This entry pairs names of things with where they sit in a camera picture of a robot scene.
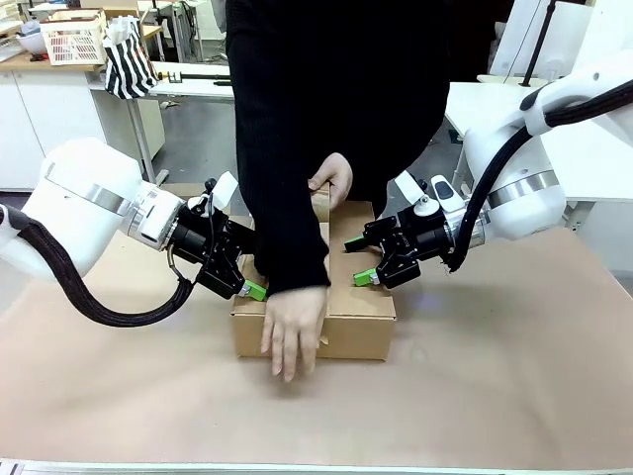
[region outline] metal pole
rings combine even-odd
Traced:
[[[151,163],[151,153],[149,152],[149,145],[147,144],[147,136],[145,135],[145,129],[142,126],[138,100],[132,99],[126,102],[128,103],[128,110],[130,111],[132,126],[135,129],[136,142],[138,143],[138,149],[140,150],[140,158],[145,166],[145,173],[147,173],[147,181],[150,183],[156,183],[156,175],[154,174],[154,167]]]
[[[525,79],[520,84],[523,87],[530,86],[530,79],[532,79],[532,74],[534,74],[534,68],[536,67],[538,56],[541,53],[543,44],[545,43],[545,37],[547,37],[547,31],[550,28],[550,23],[552,23],[552,17],[554,16],[554,11],[556,10],[556,1],[557,0],[550,0],[550,4],[547,6],[545,21],[543,22],[541,33],[539,34],[538,40],[536,42],[536,48],[534,49],[534,53],[532,54],[532,58],[530,59],[530,64],[527,67],[527,72],[525,73]]]

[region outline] brown paper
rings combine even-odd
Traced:
[[[121,311],[156,307],[176,285],[164,254],[122,236],[86,282]],[[117,330],[78,314],[55,284],[34,280],[17,298],[6,287],[2,457],[633,466],[633,301],[565,230],[472,249],[451,275],[423,263],[394,292],[387,363],[320,360],[291,385],[268,360],[235,358],[230,302],[207,289],[160,324]]]

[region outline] striped bag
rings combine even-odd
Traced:
[[[108,56],[105,88],[121,99],[136,99],[145,96],[158,77],[140,42],[138,19],[120,20],[128,21],[125,30],[114,32],[116,35],[109,31],[103,41]]]

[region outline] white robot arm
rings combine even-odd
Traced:
[[[490,238],[557,226],[566,196],[538,136],[595,118],[633,146],[633,50],[551,83],[509,114],[470,129],[464,150],[476,187],[468,200],[443,176],[433,177],[437,211],[407,172],[401,175],[397,183],[414,206],[366,225],[362,237],[346,244],[348,251],[375,245],[383,252],[377,268],[356,274],[356,284],[396,287],[420,275],[419,260],[436,256],[456,271],[470,247]]]
[[[85,316],[114,327],[149,325],[175,312],[201,283],[224,298],[265,290],[242,277],[237,260],[254,249],[253,231],[222,212],[237,182],[225,173],[207,193],[185,203],[141,179],[135,160],[95,140],[68,142],[45,160],[42,176],[22,211],[0,205],[0,257],[32,275],[55,278]],[[162,307],[126,315],[101,306],[81,281],[116,230],[166,250],[178,288]],[[173,256],[201,264],[195,282]]]

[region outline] electrical cable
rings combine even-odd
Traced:
[[[202,275],[205,273],[205,271],[209,268],[209,265],[211,264],[211,259],[214,255],[214,246],[216,245],[216,237],[214,236],[214,214],[213,214],[213,194],[209,194],[209,198],[207,199],[207,205],[206,205],[206,211],[207,214],[209,215],[209,255],[207,256],[207,260],[205,261],[205,263],[202,265],[202,267],[200,268],[200,272],[198,272],[198,275],[196,276],[196,282],[198,282],[198,280],[200,279],[200,277],[202,277]]]
[[[18,237],[30,244],[46,261],[70,303],[88,319],[108,327],[144,327],[160,322],[183,306],[195,285],[181,276],[178,278],[178,287],[174,294],[157,309],[138,314],[114,312],[94,298],[81,279],[66,249],[42,223],[29,218],[27,225],[18,233]]]
[[[611,89],[577,106],[569,106],[545,114],[549,127],[567,126],[616,111],[633,104],[633,80]]]
[[[608,114],[633,104],[633,80],[611,89],[599,96],[589,99],[576,106],[568,106],[545,114],[545,122],[549,127],[555,128],[583,122],[596,117]],[[470,246],[470,240],[475,227],[475,222],[479,218],[484,203],[495,185],[499,175],[505,165],[514,154],[532,136],[527,128],[523,127],[512,136],[503,147],[497,152],[493,160],[489,163],[481,180],[475,188],[475,192],[468,204],[464,219],[459,228],[459,234],[455,239],[455,247],[446,259],[446,265],[451,272],[458,270],[464,260]]]
[[[479,218],[484,203],[488,199],[498,176],[501,174],[505,165],[514,156],[514,154],[524,146],[532,136],[527,132],[527,128],[519,129],[514,136],[507,141],[491,160],[486,171],[482,175],[482,179],[477,184],[471,201],[468,203],[464,219],[459,227],[459,233],[455,239],[455,247],[453,252],[449,254],[448,259],[444,262],[451,272],[458,270],[464,260],[470,247],[471,236],[475,228],[475,222]]]
[[[510,66],[510,69],[507,72],[507,76],[503,80],[503,84],[505,84],[507,80],[509,79],[510,74],[512,74],[512,69],[514,68],[514,65],[516,64],[518,57],[521,55],[521,50],[523,49],[523,45],[525,45],[525,41],[527,40],[527,37],[529,36],[530,28],[532,28],[532,24],[534,23],[534,20],[536,19],[536,14],[538,13],[538,9],[541,8],[542,1],[543,0],[538,0],[538,5],[536,5],[536,9],[534,10],[534,13],[532,14],[532,19],[530,20],[530,24],[527,26],[527,30],[525,31],[525,36],[523,37],[523,41],[521,42],[521,45],[518,47],[518,51],[516,52],[514,61],[512,62],[512,65]]]

